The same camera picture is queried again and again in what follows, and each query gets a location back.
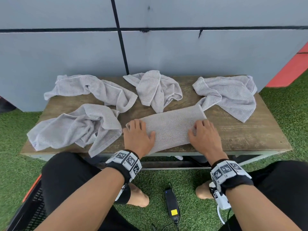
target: yellow sticker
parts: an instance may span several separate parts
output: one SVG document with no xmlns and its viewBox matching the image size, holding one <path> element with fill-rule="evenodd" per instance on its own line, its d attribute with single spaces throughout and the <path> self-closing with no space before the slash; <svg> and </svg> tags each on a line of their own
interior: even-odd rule
<svg viewBox="0 0 308 231">
<path fill-rule="evenodd" d="M 171 215 L 172 216 L 175 216 L 175 215 L 177 215 L 178 213 L 177 213 L 177 210 L 176 209 L 174 209 L 174 210 L 171 210 Z"/>
</svg>

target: forearm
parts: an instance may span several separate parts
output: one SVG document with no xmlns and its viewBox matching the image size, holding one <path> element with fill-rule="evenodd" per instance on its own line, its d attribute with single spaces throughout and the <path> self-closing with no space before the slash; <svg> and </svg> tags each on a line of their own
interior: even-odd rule
<svg viewBox="0 0 308 231">
<path fill-rule="evenodd" d="M 98 230 L 123 184 L 119 171 L 105 168 L 71 194 L 36 231 Z"/>
<path fill-rule="evenodd" d="M 243 231 L 300 230 L 255 186 L 228 189 L 226 196 Z"/>
</svg>

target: table top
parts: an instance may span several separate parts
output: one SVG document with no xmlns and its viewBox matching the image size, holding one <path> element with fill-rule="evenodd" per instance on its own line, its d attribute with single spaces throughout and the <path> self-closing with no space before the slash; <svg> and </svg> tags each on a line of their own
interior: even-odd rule
<svg viewBox="0 0 308 231">
<path fill-rule="evenodd" d="M 183 92 L 183 99 L 180 101 L 173 100 L 165 109 L 164 112 L 186 108 L 195 105 L 202 97 L 197 95 L 192 87 L 193 83 L 197 81 L 200 76 L 174 76 Z M 130 91 L 136 92 L 136 88 L 125 81 L 122 77 L 100 77 L 112 81 Z M 217 105 L 212 106 L 205 111 L 206 117 L 213 122 L 221 136 L 222 147 L 224 151 L 264 151 L 264 150 L 278 150 L 284 152 L 291 150 L 292 147 L 287 138 L 279 128 L 276 120 L 268 110 L 264 101 L 258 93 L 255 94 L 256 109 L 250 118 L 242 123 L 228 114 Z M 91 103 L 104 105 L 104 103 L 96 99 L 93 94 L 79 95 L 79 96 L 55 96 L 52 97 L 38 123 L 43 120 L 55 118 L 62 113 L 70 113 L 79 108 L 82 104 Z M 122 127 L 133 119 L 139 119 L 145 116 L 155 114 L 152 107 L 143 106 L 140 99 L 137 98 L 136 103 L 131 109 L 125 113 L 121 113 L 118 117 Z M 81 148 L 76 144 L 70 146 L 53 149 L 51 147 L 42 151 L 35 151 L 29 141 L 27 141 L 21 150 L 21 154 L 55 154 L 62 151 L 86 153 L 91 145 Z M 117 152 L 124 149 L 123 135 L 118 138 L 113 144 L 107 147 L 102 153 Z M 195 152 L 196 150 L 190 144 L 173 147 L 161 152 Z"/>
</svg>

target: towel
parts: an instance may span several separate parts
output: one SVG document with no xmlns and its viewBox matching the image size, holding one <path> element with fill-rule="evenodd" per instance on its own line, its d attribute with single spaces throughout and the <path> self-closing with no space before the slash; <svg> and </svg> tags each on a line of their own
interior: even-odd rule
<svg viewBox="0 0 308 231">
<path fill-rule="evenodd" d="M 198 78 L 193 84 L 203 97 L 197 104 L 202 110 L 218 105 L 241 122 L 245 122 L 256 109 L 254 94 L 257 87 L 251 76 Z"/>
<path fill-rule="evenodd" d="M 56 86 L 50 92 L 44 93 L 45 100 L 56 95 L 76 96 L 92 93 L 105 105 L 115 105 L 120 113 L 129 110 L 137 99 L 137 95 L 113 82 L 100 80 L 92 75 L 59 75 Z"/>
<path fill-rule="evenodd" d="M 129 74 L 123 78 L 136 87 L 141 103 L 145 106 L 151 105 L 156 113 L 162 113 L 172 100 L 179 101 L 183 98 L 179 83 L 160 74 L 159 70 Z"/>
<path fill-rule="evenodd" d="M 94 157 L 121 136 L 118 115 L 119 111 L 104 105 L 83 104 L 72 113 L 41 121 L 27 136 L 36 151 L 93 143 L 89 155 Z"/>
<path fill-rule="evenodd" d="M 147 133 L 156 132 L 149 154 L 189 143 L 188 130 L 197 120 L 206 119 L 200 105 L 153 114 L 140 120 L 147 124 Z"/>
</svg>

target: person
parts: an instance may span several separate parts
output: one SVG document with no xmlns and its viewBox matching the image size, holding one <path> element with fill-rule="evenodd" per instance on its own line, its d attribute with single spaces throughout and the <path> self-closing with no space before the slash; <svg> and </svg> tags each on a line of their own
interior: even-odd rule
<svg viewBox="0 0 308 231">
<path fill-rule="evenodd" d="M 139 158 L 147 155 L 155 141 L 155 133 L 146 133 L 140 120 L 123 129 L 125 149 Z M 208 120 L 195 123 L 196 135 L 188 137 L 195 149 L 211 165 L 228 159 L 221 139 Z M 308 164 L 280 161 L 249 173 L 254 185 L 241 184 L 226 190 L 233 215 L 220 230 L 308 230 Z M 201 199 L 212 198 L 209 182 L 196 189 Z M 53 156 L 42 169 L 42 188 L 48 217 L 36 228 L 46 230 L 138 230 L 113 207 L 124 185 L 124 176 L 112 167 L 100 170 L 70 152 Z M 129 184 L 116 203 L 145 207 L 149 198 Z"/>
</svg>

